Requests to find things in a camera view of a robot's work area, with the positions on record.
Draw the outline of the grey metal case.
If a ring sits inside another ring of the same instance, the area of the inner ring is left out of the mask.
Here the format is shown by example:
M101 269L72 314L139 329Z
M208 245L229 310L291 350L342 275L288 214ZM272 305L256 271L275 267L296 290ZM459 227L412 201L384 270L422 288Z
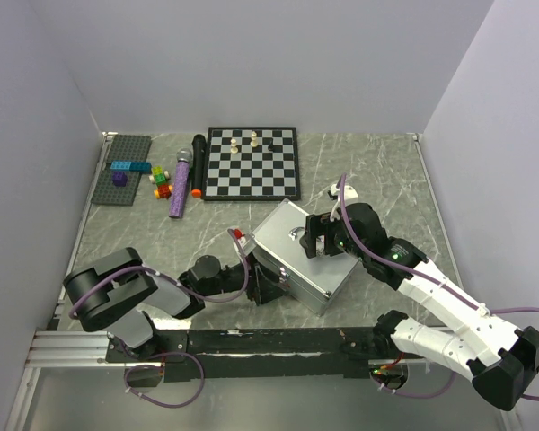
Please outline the grey metal case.
M358 262L347 254L307 258L300 244L307 213L285 199L252 232L257 261L278 286L318 316L347 284Z

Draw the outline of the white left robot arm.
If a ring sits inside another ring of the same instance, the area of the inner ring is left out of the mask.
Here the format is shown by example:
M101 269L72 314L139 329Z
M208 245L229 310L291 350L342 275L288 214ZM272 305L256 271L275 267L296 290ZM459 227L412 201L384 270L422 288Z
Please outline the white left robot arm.
M124 248L66 276L63 286L72 304L68 316L86 332L106 330L118 337L136 359L150 360L160 340L152 319L137 308L142 303L184 320L207 303L228 303L244 295L264 305L286 294L278 277L252 254L238 256L240 263L232 267L202 256L174 279L144 266L134 248Z

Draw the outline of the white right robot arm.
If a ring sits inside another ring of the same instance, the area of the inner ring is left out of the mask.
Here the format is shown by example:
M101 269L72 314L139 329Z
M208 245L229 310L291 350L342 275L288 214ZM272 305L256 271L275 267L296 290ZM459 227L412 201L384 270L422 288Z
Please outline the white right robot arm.
M300 244L309 259L342 253L354 257L370 276L426 308L450 330L387 312L373 328L379 355L402 352L447 367L497 409L509 411L524 398L539 373L539 331L520 329L472 299L412 243L388 235L369 204L308 215Z

